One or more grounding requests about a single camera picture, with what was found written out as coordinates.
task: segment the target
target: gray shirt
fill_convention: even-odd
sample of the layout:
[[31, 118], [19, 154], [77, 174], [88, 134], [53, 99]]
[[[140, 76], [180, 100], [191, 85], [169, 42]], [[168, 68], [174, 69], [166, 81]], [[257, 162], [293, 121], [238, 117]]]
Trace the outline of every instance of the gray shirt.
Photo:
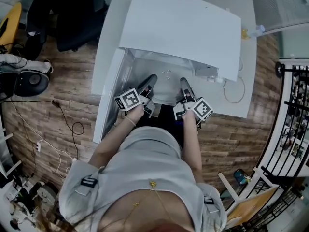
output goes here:
[[[93, 188], [82, 186], [85, 177], [98, 182]], [[196, 183], [175, 138], [154, 127], [133, 130], [106, 167], [74, 162], [59, 195], [60, 212], [71, 224], [92, 214], [76, 230], [96, 232], [116, 200], [132, 191], [152, 189], [150, 181], [156, 182], [157, 191], [172, 192], [183, 201], [196, 232], [225, 227], [226, 212], [217, 189]]]

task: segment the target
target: black office chair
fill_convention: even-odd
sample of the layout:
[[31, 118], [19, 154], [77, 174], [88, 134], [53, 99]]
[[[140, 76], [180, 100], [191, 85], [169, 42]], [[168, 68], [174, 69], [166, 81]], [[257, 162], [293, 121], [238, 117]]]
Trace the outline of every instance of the black office chair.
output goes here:
[[[78, 47], [100, 36], [108, 6], [105, 0], [34, 0], [27, 13], [26, 31], [35, 32], [26, 43], [27, 52], [36, 49], [28, 59], [40, 53], [46, 35], [56, 37], [60, 52], [77, 50]], [[58, 14], [56, 33], [48, 25], [52, 11]]]

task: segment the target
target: wooden floor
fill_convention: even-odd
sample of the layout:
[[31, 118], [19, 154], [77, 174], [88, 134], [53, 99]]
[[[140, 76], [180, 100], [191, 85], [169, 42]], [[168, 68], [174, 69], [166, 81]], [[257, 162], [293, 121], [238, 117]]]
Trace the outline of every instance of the wooden floor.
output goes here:
[[[42, 95], [31, 100], [60, 102], [70, 126], [76, 121], [84, 124], [85, 132], [75, 136], [80, 159], [87, 161], [96, 144], [92, 142], [98, 112], [99, 96], [91, 95], [91, 80], [97, 47], [87, 44], [77, 52], [58, 52], [56, 41], [48, 38], [39, 60], [49, 59], [54, 66], [50, 86]], [[199, 131], [198, 137], [203, 158], [203, 176], [207, 183], [224, 186], [217, 177], [218, 172], [235, 184], [233, 172], [242, 168], [251, 174], [263, 150], [275, 118], [281, 90], [281, 81], [275, 76], [274, 64], [278, 59], [278, 43], [275, 36], [258, 38], [257, 66], [251, 105], [246, 119], [213, 114]], [[50, 103], [15, 102], [25, 120], [54, 147], [76, 157], [71, 131], [66, 127], [61, 111]], [[5, 127], [14, 136], [9, 139], [13, 153], [22, 160], [24, 171], [34, 170], [32, 146], [27, 140], [23, 122], [10, 102], [2, 105]], [[27, 126], [32, 142], [39, 137]], [[65, 175], [71, 159], [65, 154], [59, 171]], [[61, 187], [63, 179], [57, 173], [59, 157], [42, 142], [41, 153], [35, 155], [37, 171], [35, 176]]]

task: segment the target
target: black speaker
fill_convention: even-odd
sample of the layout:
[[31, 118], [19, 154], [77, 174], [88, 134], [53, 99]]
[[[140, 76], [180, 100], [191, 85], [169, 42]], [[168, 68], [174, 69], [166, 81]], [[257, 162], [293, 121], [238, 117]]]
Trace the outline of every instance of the black speaker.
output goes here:
[[22, 71], [15, 87], [17, 96], [35, 96], [43, 93], [49, 85], [49, 77], [39, 71]]

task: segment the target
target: gold necklace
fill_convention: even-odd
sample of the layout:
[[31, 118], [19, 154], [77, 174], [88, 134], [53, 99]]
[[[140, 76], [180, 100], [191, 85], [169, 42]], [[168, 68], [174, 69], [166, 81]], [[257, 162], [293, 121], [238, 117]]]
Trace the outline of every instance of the gold necklace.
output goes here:
[[126, 223], [126, 221], [129, 219], [129, 217], [133, 214], [133, 212], [134, 212], [134, 211], [136, 210], [136, 208], [141, 204], [141, 202], [142, 202], [146, 197], [149, 196], [150, 192], [152, 192], [152, 191], [154, 191], [154, 192], [156, 193], [156, 195], [157, 195], [158, 199], [160, 200], [160, 202], [161, 202], [161, 204], [162, 204], [162, 206], [163, 206], [163, 208], [164, 208], [164, 210], [165, 210], [167, 216], [169, 217], [169, 219], [170, 219], [172, 222], [174, 222], [173, 219], [170, 217], [169, 212], [167, 211], [166, 207], [164, 206], [163, 200], [161, 199], [159, 193], [158, 193], [157, 190], [155, 189], [155, 187], [156, 187], [156, 182], [155, 182], [155, 181], [150, 181], [149, 184], [150, 184], [150, 186], [152, 187], [152, 189], [150, 189], [149, 192], [146, 193], [146, 194], [140, 199], [140, 201], [138, 201], [138, 202], [136, 202], [136, 203], [133, 204], [132, 210], [130, 211], [129, 215], [126, 217], [126, 219], [124, 220], [124, 222], [123, 222], [122, 225], [121, 225], [121, 231], [123, 231], [123, 230], [125, 229], [125, 223]]

